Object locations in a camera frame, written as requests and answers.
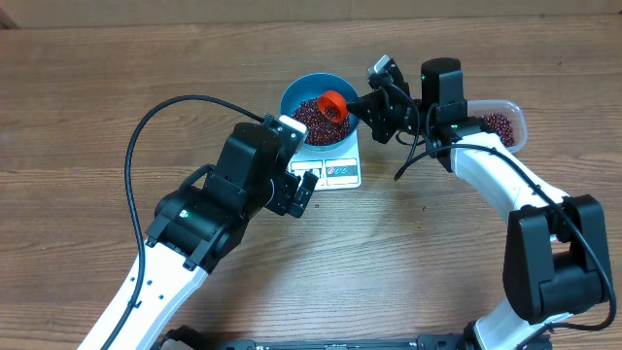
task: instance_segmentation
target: clear plastic container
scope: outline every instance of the clear plastic container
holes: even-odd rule
[[[525,116],[521,108],[516,103],[507,100],[479,100],[469,101],[467,103],[468,115],[470,117],[484,117],[491,114],[502,114],[506,116],[512,123],[514,131],[514,140],[516,144],[508,147],[511,153],[516,153],[527,143],[527,125],[525,124]]]

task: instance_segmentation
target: blue bowl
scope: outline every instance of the blue bowl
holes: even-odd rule
[[[281,115],[291,116],[295,109],[300,106],[302,101],[320,97],[321,94],[328,90],[334,90],[341,93],[341,95],[348,102],[354,101],[359,97],[357,95],[357,91],[354,90],[350,83],[346,82],[343,78],[329,73],[313,73],[298,78],[298,80],[293,82],[290,87],[285,90],[283,98],[281,98]],[[302,147],[307,150],[321,152],[332,150],[341,146],[348,137],[352,136],[359,125],[358,118],[352,114],[350,114],[349,117],[350,132],[345,139],[328,146],[311,146],[305,143]]]

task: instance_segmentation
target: wooden surface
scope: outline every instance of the wooden surface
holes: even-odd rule
[[[518,154],[552,185],[604,208],[622,291],[622,17],[486,17],[0,32],[0,348],[72,349],[136,248],[123,192],[140,118],[185,93],[278,112],[297,77],[392,55],[413,95],[419,67],[463,63],[468,99],[522,106]],[[145,228],[158,200],[213,162],[245,119],[189,102],[141,135],[134,186]],[[393,175],[408,150],[360,127],[363,186],[318,192],[300,220],[262,211],[242,244],[166,327],[259,340],[458,333],[502,296],[505,226],[435,160]],[[578,317],[596,323],[606,308]],[[618,349],[622,327],[558,332],[556,349]]]
[[[614,15],[622,0],[0,0],[20,28],[291,20]]]

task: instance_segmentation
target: white scale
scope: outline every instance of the white scale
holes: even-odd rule
[[[357,130],[344,143],[328,151],[312,151],[302,145],[292,157],[289,169],[302,177],[311,171],[320,180],[315,191],[356,189],[361,186],[361,157]]]

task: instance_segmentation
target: wood grain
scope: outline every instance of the wood grain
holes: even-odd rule
[[[0,0],[20,28],[486,16],[614,15],[622,0]]]
[[[158,102],[205,93],[277,113],[318,71],[368,90],[392,55],[410,82],[426,59],[463,63],[469,99],[522,106],[518,156],[605,207],[622,290],[622,17],[479,17],[0,33],[0,348],[71,349],[135,257],[122,185],[133,127]],[[420,88],[412,85],[413,95]],[[133,182],[145,227],[158,200],[214,161],[235,123],[217,106],[171,106],[139,139]],[[360,127],[363,186],[315,193],[300,220],[259,213],[167,329],[258,340],[457,333],[503,295],[505,227],[434,160],[392,178],[407,150]],[[596,323],[606,308],[578,317]],[[559,332],[556,349],[617,349],[620,323]]]

